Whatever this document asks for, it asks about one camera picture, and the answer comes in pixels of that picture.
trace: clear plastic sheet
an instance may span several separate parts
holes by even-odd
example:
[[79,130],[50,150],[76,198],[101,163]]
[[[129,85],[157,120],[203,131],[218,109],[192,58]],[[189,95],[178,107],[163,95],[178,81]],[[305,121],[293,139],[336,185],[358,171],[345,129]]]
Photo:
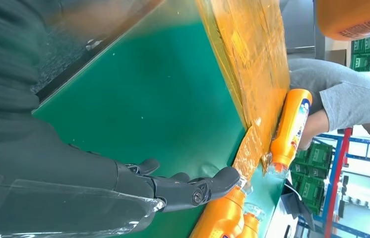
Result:
[[159,199],[100,188],[0,176],[0,238],[109,237],[126,234],[164,207]]
[[290,84],[278,0],[197,0],[213,51],[248,128],[234,167],[266,172],[271,137]]

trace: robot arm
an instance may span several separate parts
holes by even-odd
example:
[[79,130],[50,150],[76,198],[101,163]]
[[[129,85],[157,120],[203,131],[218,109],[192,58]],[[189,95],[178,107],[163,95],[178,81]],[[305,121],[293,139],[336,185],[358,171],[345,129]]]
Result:
[[76,1],[0,1],[0,237],[119,235],[146,228],[155,211],[193,208],[226,194],[233,168],[213,178],[154,177],[157,161],[124,165],[60,141],[32,117],[47,15]]

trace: bottle label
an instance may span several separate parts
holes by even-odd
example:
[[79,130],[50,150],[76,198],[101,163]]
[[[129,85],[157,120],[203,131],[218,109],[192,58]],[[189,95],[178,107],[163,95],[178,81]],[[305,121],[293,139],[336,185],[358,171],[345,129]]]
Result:
[[297,150],[299,146],[299,142],[301,140],[301,136],[303,133],[303,129],[305,128],[306,120],[308,119],[310,110],[310,102],[308,99],[303,99],[301,102],[301,105],[299,107],[298,114],[296,115],[295,120],[295,127],[294,127],[294,133],[293,133],[293,140],[292,140],[292,146]]

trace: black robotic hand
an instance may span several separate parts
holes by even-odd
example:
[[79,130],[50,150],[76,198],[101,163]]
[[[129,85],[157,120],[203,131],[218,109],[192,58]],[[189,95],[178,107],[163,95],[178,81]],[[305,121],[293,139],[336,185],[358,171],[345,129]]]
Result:
[[165,202],[166,206],[160,210],[162,212],[189,209],[222,197],[240,178],[239,173],[232,167],[223,168],[213,178],[190,180],[185,173],[177,173],[170,178],[150,176],[159,167],[159,162],[155,159],[148,159],[139,165],[126,166],[153,187],[154,198]]

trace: person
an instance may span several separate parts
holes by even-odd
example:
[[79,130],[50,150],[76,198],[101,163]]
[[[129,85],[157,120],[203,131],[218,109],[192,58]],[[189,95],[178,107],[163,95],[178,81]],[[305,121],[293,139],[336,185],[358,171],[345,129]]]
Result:
[[307,150],[314,136],[354,125],[370,134],[370,77],[337,63],[290,59],[290,88],[312,94],[312,106],[299,143]]

